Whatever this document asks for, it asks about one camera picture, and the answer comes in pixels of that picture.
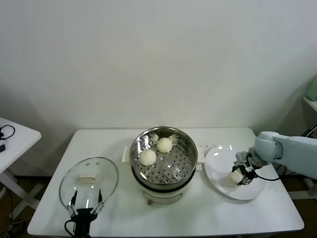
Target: stainless steel pot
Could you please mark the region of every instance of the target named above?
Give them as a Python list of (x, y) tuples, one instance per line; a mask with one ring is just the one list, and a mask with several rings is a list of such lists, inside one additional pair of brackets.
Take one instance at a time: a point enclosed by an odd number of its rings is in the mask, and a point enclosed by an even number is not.
[[(157, 141), (172, 136), (173, 147), (170, 152), (161, 153)], [(140, 153), (151, 149), (156, 162), (144, 166), (139, 161)], [(172, 192), (184, 187), (193, 177), (197, 162), (197, 148), (193, 140), (181, 130), (160, 126), (139, 135), (130, 149), (130, 163), (136, 180), (143, 187), (155, 192)]]

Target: glass lid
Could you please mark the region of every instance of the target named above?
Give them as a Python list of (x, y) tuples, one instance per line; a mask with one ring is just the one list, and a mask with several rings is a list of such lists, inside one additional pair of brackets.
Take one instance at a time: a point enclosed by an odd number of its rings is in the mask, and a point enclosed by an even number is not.
[(59, 187), (59, 197), (71, 216), (83, 208), (98, 214), (116, 189), (118, 179), (118, 169), (111, 160), (89, 158), (67, 172)]

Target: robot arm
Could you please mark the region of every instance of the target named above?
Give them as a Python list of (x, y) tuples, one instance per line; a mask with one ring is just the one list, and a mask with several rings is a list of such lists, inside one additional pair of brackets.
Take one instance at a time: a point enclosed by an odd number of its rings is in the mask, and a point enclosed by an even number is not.
[(255, 170), (271, 162), (287, 166), (299, 174), (317, 179), (317, 139), (261, 132), (248, 152), (238, 152), (232, 171), (243, 175), (238, 185), (249, 184), (257, 177)]

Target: white plate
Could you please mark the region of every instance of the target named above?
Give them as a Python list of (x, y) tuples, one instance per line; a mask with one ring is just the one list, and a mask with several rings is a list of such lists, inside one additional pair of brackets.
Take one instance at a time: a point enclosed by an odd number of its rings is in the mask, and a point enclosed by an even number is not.
[(219, 145), (206, 155), (205, 171), (212, 184), (225, 195), (238, 200), (252, 200), (264, 190), (265, 181), (255, 178), (249, 185), (233, 186), (227, 179), (231, 172), (236, 150), (232, 145)]

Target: shelf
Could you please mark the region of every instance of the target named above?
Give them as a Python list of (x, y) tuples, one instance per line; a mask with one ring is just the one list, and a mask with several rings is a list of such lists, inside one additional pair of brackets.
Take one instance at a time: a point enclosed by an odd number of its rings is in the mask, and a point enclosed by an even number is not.
[(317, 112), (317, 102), (313, 102), (311, 100), (309, 100), (307, 97), (303, 97), (304, 101), (312, 107), (312, 109), (314, 109)]

